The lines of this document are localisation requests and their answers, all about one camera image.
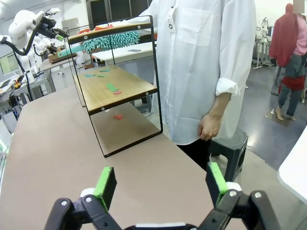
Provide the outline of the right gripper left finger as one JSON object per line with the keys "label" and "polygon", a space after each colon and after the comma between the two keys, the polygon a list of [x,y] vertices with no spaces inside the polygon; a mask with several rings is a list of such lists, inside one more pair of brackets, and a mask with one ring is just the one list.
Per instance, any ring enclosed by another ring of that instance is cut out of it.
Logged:
{"label": "right gripper left finger", "polygon": [[113,167],[105,167],[92,194],[77,201],[59,198],[54,202],[45,224],[46,230],[79,230],[92,224],[96,230],[119,230],[121,227],[109,214],[117,185]]}

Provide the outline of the person's left hand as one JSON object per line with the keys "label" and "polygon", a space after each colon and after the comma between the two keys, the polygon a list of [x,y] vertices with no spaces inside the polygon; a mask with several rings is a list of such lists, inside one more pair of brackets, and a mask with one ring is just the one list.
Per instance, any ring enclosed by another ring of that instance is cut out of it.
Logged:
{"label": "person's left hand", "polygon": [[208,141],[216,137],[220,131],[222,116],[208,113],[199,123],[198,134],[202,140]]}

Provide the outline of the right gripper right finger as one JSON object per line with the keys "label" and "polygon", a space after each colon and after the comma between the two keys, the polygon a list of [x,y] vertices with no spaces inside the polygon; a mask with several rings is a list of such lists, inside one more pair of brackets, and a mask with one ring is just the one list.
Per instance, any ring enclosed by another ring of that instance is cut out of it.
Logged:
{"label": "right gripper right finger", "polygon": [[205,178],[214,205],[199,230],[224,230],[231,219],[240,219],[248,230],[279,230],[280,224],[265,191],[249,195],[228,186],[215,162],[207,164]]}

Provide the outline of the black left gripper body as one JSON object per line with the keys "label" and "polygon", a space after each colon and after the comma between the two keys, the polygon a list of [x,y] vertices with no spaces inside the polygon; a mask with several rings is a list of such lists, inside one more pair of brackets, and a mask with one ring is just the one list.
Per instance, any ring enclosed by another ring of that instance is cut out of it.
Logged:
{"label": "black left gripper body", "polygon": [[40,22],[40,33],[48,38],[55,38],[57,34],[53,28],[56,23],[54,19],[43,17]]}

